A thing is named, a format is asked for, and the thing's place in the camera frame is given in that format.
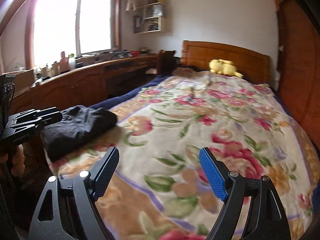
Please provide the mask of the person's left hand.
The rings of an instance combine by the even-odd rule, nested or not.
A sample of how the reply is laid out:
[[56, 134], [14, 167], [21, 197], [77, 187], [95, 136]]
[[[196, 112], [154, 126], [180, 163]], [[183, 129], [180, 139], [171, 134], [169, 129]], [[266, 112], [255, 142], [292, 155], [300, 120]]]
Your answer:
[[25, 171], [25, 165], [24, 165], [24, 149], [23, 145], [18, 145], [13, 154], [12, 154], [12, 168], [11, 168], [11, 174], [15, 177], [20, 177], [24, 171]]

